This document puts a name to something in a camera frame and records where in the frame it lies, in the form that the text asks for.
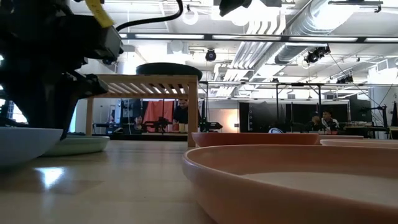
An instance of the pink bowl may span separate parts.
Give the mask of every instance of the pink bowl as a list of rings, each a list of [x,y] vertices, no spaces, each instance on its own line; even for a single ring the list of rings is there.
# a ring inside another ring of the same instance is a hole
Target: pink bowl
[[[268,133],[192,133],[200,147],[242,144],[296,144],[313,145],[318,134],[268,134]]]
[[[320,134],[318,139],[318,144],[321,144],[321,140],[324,139],[363,139],[363,136],[341,136],[341,135],[331,135],[331,134]]]
[[[381,177],[390,181],[398,179],[397,161],[398,151],[393,149],[215,146],[186,152],[183,173],[192,183],[197,202],[219,224],[398,223],[398,206],[298,190],[242,176],[315,172]],[[359,183],[354,186],[360,189],[363,185]]]
[[[360,146],[398,149],[398,140],[376,140],[376,139],[324,139],[320,141],[323,146]]]

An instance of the white bowl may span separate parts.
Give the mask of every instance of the white bowl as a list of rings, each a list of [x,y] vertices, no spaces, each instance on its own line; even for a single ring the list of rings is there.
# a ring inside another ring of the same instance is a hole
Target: white bowl
[[[102,152],[110,138],[106,136],[67,136],[43,156],[71,156]]]
[[[0,127],[0,166],[41,156],[59,142],[62,129]]]

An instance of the yellow cable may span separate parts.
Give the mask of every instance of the yellow cable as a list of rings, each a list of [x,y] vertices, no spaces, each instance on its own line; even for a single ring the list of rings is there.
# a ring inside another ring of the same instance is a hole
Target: yellow cable
[[[102,28],[107,28],[114,24],[102,7],[100,0],[85,0],[85,2]]]

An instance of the window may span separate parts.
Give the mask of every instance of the window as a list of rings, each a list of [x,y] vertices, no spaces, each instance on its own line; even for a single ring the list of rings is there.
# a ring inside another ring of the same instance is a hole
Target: window
[[[27,120],[25,116],[22,114],[21,110],[14,104],[14,111],[12,113],[12,119],[19,123],[26,123]]]

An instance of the man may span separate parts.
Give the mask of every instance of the man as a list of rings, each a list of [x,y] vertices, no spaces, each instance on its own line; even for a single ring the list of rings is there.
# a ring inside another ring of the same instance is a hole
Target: man
[[[324,110],[323,111],[323,118],[322,118],[322,125],[328,129],[328,130],[337,130],[338,127],[338,121],[336,119],[333,119],[332,113],[330,110]]]
[[[188,124],[188,100],[178,100],[178,106],[173,113],[173,124]]]
[[[305,125],[306,131],[319,131],[322,129],[321,119],[318,112],[312,113],[311,121]]]

